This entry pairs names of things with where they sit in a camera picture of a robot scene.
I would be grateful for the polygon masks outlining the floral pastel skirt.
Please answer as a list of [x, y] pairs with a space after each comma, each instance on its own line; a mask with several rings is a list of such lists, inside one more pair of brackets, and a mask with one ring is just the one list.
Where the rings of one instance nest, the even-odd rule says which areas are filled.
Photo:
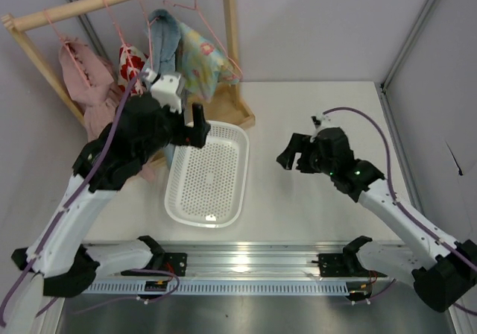
[[215, 45], [183, 22], [178, 23], [180, 41], [176, 69], [185, 78], [185, 89], [211, 101], [219, 83], [235, 85], [238, 71]]

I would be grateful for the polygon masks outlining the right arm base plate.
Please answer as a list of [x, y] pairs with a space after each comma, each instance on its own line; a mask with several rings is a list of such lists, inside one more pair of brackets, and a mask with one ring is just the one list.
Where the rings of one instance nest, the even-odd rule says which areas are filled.
[[319, 253], [311, 264], [318, 267], [320, 275], [325, 278], [364, 278], [373, 274], [376, 274], [378, 278], [386, 277], [380, 272], [366, 270], [355, 254]]

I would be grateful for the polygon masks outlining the pink wire hanger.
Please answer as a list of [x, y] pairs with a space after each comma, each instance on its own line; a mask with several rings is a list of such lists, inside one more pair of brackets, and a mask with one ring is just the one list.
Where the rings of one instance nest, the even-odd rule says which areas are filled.
[[223, 14], [224, 14], [224, 32], [226, 37], [226, 43], [224, 44], [215, 30], [212, 28], [206, 17], [204, 16], [198, 0], [193, 0], [192, 6], [172, 2], [170, 0], [164, 0], [163, 5], [168, 8], [181, 8], [184, 10], [190, 10], [196, 12], [203, 25], [207, 28], [210, 36], [214, 39], [219, 46], [222, 54], [228, 59], [232, 65], [230, 70], [231, 74], [238, 82], [243, 80], [244, 73], [240, 66], [240, 45], [239, 45], [239, 21], [236, 0], [222, 0]]

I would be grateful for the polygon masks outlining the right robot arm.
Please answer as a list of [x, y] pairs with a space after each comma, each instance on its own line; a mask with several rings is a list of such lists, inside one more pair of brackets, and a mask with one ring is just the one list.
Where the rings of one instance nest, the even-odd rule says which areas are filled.
[[376, 215], [411, 251], [409, 256], [391, 252], [359, 236], [342, 250], [351, 274], [368, 270], [392, 277], [436, 312], [445, 312], [476, 285], [476, 244], [457, 241], [400, 202], [375, 165], [355, 158], [341, 128], [325, 127], [312, 136], [293, 133], [277, 162], [285, 170], [329, 176], [339, 192]]

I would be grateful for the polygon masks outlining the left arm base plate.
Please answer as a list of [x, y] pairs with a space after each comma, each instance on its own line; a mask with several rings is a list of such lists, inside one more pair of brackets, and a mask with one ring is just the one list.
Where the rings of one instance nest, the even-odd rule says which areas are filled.
[[158, 275], [158, 271], [165, 271], [168, 273], [176, 274], [178, 277], [184, 277], [186, 275], [187, 269], [187, 261], [188, 261], [188, 254], [187, 253], [166, 253], [162, 258], [162, 264], [160, 267], [153, 264], [148, 264], [146, 269], [148, 270], [155, 270], [154, 273], [145, 273], [137, 270], [128, 270], [122, 271], [121, 275], [126, 277], [145, 277], [145, 276], [152, 276]]

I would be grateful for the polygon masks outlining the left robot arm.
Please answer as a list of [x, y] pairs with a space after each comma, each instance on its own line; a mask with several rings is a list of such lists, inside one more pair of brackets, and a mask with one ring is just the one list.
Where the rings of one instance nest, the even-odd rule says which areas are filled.
[[165, 251], [150, 236], [105, 247], [83, 240], [103, 208], [158, 150], [206, 144], [211, 126], [202, 104], [192, 105], [192, 118], [186, 125], [182, 113], [151, 95], [121, 101], [113, 122], [75, 160], [64, 199], [39, 240], [11, 256], [19, 269], [40, 277], [42, 297], [71, 298], [96, 279], [163, 267]]

